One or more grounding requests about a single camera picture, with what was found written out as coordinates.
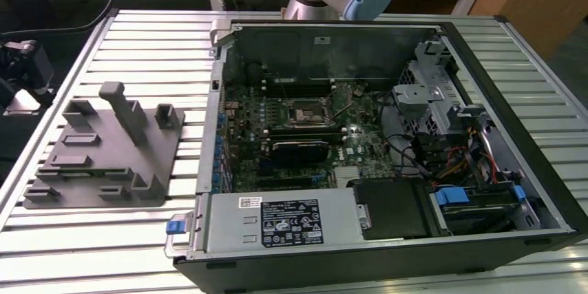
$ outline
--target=open computer tower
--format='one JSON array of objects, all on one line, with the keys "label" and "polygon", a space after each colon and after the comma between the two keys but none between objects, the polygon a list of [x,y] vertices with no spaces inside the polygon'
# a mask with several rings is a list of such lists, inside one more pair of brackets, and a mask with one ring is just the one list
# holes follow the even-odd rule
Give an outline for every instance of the open computer tower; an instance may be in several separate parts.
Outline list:
[{"label": "open computer tower", "polygon": [[196,206],[168,227],[190,241],[166,247],[204,292],[481,272],[585,238],[450,23],[217,21],[210,37]]}]

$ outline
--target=blue latch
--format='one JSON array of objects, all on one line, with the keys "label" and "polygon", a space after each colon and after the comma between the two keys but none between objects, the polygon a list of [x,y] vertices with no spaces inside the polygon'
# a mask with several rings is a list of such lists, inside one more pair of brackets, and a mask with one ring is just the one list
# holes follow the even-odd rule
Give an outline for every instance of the blue latch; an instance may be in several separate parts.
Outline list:
[{"label": "blue latch", "polygon": [[184,234],[185,233],[185,221],[184,220],[170,220],[166,222],[165,226],[166,234]]},{"label": "blue latch", "polygon": [[444,187],[434,192],[434,199],[440,206],[453,203],[468,203],[469,198],[461,187]]},{"label": "blue latch", "polygon": [[225,120],[224,114],[218,113],[218,117],[217,117],[217,128],[218,129],[224,126],[224,120]]},{"label": "blue latch", "polygon": [[521,202],[526,198],[526,194],[524,193],[521,185],[514,185],[512,187],[512,191],[514,192],[516,198],[518,202]]}]

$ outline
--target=floor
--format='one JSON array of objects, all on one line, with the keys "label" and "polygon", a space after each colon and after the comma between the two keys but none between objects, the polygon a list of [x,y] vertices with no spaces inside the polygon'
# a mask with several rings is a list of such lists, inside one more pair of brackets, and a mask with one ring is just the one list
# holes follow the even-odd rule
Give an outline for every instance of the floor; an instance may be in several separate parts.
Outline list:
[{"label": "floor", "polygon": [[[57,17],[57,26],[77,26],[89,22],[104,6],[105,0],[49,0]],[[236,0],[240,8],[274,10],[285,7],[288,0]],[[117,0],[117,8],[153,10],[209,10],[208,0]],[[0,3],[0,31],[20,29],[18,21]],[[54,68],[52,86],[58,87],[76,60],[88,34],[45,37],[40,41],[45,46]],[[566,84],[577,98],[588,107],[588,23],[582,22],[569,39],[561,45],[548,64]],[[10,141],[26,141],[26,133],[14,132]],[[0,159],[1,173],[9,169]]]}]

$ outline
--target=red wire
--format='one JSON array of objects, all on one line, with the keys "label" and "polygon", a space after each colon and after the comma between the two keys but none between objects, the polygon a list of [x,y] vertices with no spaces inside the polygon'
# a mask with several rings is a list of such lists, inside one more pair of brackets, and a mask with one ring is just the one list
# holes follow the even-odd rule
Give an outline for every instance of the red wire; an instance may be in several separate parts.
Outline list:
[{"label": "red wire", "polygon": [[446,166],[449,167],[449,163],[450,163],[450,154],[453,154],[453,152],[456,152],[456,151],[458,151],[458,150],[461,150],[461,149],[465,149],[465,147],[464,146],[461,146],[461,147],[454,147],[454,148],[452,148],[450,150],[449,150],[449,153],[448,153],[448,163],[446,163]]},{"label": "red wire", "polygon": [[492,182],[497,182],[497,179],[496,179],[496,162],[494,162],[494,159],[488,155],[488,154],[485,154],[485,153],[480,153],[481,155],[484,155],[486,158],[488,158],[488,160],[489,160],[489,162],[492,163]]}]

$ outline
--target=metal bracket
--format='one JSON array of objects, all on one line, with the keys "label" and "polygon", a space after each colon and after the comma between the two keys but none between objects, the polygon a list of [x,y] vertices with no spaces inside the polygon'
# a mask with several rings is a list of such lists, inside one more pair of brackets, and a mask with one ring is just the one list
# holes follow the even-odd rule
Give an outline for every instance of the metal bracket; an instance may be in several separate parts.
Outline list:
[{"label": "metal bracket", "polygon": [[453,106],[448,111],[449,129],[461,129],[464,118],[476,118],[486,109],[481,105]]},{"label": "metal bracket", "polygon": [[221,46],[220,41],[230,34],[230,20],[216,20],[210,24],[210,44],[213,47]]}]

